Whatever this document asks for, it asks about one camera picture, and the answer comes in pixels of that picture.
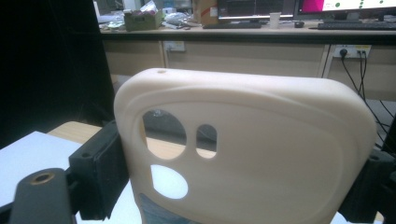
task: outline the black bracket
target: black bracket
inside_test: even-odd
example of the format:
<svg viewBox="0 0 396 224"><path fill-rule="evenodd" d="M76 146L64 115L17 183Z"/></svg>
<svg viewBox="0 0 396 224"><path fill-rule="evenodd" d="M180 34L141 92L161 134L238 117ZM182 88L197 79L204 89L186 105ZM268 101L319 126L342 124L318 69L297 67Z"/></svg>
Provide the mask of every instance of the black bracket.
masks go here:
<svg viewBox="0 0 396 224"><path fill-rule="evenodd" d="M0 223L76 223L111 216L129 176L115 121L69 157L70 167L47 169L25 177L14 203L0 209Z"/></svg>

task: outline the cardboard box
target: cardboard box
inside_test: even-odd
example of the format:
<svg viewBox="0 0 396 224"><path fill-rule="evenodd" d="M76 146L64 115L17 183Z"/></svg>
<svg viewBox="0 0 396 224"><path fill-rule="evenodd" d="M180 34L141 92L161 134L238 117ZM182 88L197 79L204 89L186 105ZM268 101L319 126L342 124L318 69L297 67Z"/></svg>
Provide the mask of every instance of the cardboard box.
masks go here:
<svg viewBox="0 0 396 224"><path fill-rule="evenodd" d="M126 31L157 30L161 25L162 19L161 11L158 11L155 15L124 13Z"/></svg>
<svg viewBox="0 0 396 224"><path fill-rule="evenodd" d="M193 15L202 25L219 23L217 0L192 0Z"/></svg>

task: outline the power cord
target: power cord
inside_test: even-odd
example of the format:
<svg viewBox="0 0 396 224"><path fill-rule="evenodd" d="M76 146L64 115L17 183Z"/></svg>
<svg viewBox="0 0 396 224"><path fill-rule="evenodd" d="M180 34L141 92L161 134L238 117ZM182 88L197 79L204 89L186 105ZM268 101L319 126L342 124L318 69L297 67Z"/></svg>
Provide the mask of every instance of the power cord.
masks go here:
<svg viewBox="0 0 396 224"><path fill-rule="evenodd" d="M344 69L346 70L347 75L349 76L350 81L352 82L353 87L355 88L356 93L359 95L359 97L363 100L363 102L367 105L367 107L370 109L370 111L372 112L373 116L375 117L376 123L381 127L382 131L384 131L384 133L389 136L388 131L385 129L384 124L379 120L378 116L375 114L374 110L369 106L369 104L366 101L366 96L365 96L365 90L364 90L364 78L366 75L366 68L367 68L367 54L366 51L358 51L359 55L360 55L360 60L361 60L361 84L359 86L359 88L357 87L355 81L352 78L352 75L350 75L349 71L347 70L346 64L345 64L345 58L347 56L347 49L341 49L340 50L340 55L341 55L341 63L344 66ZM362 62L362 57L361 55L364 55L364 68L362 68L363 66L363 62ZM382 136L379 134L379 132L377 132L377 135L379 137L379 139L381 140L381 142L383 144L386 144L384 139L382 138ZM396 157L396 152L392 151L391 155L393 157Z"/></svg>

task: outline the cup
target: cup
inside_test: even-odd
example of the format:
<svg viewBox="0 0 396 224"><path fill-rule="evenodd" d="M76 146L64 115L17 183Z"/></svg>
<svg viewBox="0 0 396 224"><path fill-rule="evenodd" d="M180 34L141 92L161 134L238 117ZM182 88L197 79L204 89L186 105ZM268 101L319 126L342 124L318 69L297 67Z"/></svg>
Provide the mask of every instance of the cup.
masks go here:
<svg viewBox="0 0 396 224"><path fill-rule="evenodd" d="M280 12L271 12L270 13L270 28L271 29L279 28L279 19L280 19Z"/></svg>

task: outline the screw hole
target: screw hole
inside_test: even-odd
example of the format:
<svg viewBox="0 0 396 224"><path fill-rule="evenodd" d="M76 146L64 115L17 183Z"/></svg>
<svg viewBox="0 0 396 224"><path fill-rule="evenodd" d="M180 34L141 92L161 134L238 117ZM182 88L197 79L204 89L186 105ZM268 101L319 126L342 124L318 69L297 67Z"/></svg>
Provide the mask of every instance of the screw hole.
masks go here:
<svg viewBox="0 0 396 224"><path fill-rule="evenodd" d="M53 177L55 177L55 174L53 173L44 173L35 176L33 180L31 181L32 185L40 185L49 182Z"/></svg>
<svg viewBox="0 0 396 224"><path fill-rule="evenodd" d="M370 156L370 159L372 159L374 161L379 161L379 158L377 156Z"/></svg>
<svg viewBox="0 0 396 224"><path fill-rule="evenodd" d="M84 152L84 153L82 153L82 155L81 155L83 158L87 158L87 157L90 157L91 156L91 154L90 153L88 153L88 152Z"/></svg>

